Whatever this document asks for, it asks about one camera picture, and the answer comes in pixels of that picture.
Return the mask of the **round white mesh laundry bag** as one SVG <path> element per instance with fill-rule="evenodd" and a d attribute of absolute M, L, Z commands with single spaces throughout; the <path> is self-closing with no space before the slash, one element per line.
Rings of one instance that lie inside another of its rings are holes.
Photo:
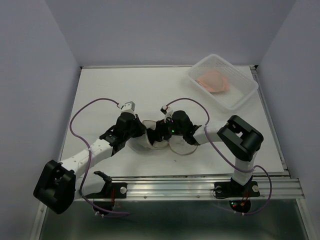
<path fill-rule="evenodd" d="M 136 138 L 131 138 L 127 143 L 128 146 L 137 153 L 146 153 L 151 150 L 162 150 L 170 148 L 170 150 L 178 155 L 186 156 L 194 153 L 198 146 L 188 144 L 182 136 L 173 135 L 169 140 L 151 141 L 148 139 L 149 133 Z"/>

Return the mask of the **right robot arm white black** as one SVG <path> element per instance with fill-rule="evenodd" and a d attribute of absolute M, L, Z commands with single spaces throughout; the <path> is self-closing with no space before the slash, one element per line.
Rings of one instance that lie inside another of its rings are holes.
<path fill-rule="evenodd" d="M 205 125 L 193 124 L 182 110 L 148 126 L 146 134 L 151 145 L 168 141 L 172 136 L 182 137 L 191 146 L 223 142 L 235 157 L 235 163 L 230 164 L 234 168 L 230 189 L 235 195 L 248 190 L 256 153 L 264 141 L 263 135 L 238 115 L 232 115 L 219 129 L 208 129 Z"/>

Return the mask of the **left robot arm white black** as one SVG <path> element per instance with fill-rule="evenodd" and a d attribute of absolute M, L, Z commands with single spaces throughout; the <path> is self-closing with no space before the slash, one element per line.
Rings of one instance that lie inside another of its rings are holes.
<path fill-rule="evenodd" d="M 123 112 L 116 124 L 87 149 L 57 162 L 47 162 L 33 191 L 33 196 L 56 214 L 62 214 L 75 199 L 76 182 L 86 176 L 96 163 L 108 159 L 122 150 L 131 138 L 144 135 L 146 127 L 137 115 Z"/>

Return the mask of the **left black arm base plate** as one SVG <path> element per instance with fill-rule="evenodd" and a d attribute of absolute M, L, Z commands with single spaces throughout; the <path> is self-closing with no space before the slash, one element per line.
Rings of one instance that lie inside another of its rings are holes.
<path fill-rule="evenodd" d="M 88 199 L 126 199 L 127 186 L 126 182 L 105 183 L 103 187 L 87 194 L 86 197 Z"/>

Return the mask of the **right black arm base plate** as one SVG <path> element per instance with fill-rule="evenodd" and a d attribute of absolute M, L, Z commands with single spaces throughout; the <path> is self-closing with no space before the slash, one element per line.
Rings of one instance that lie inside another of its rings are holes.
<path fill-rule="evenodd" d="M 257 198 L 261 195 L 256 181 L 251 181 L 246 185 L 240 185 L 234 181 L 215 182 L 213 192 L 218 199 Z"/>

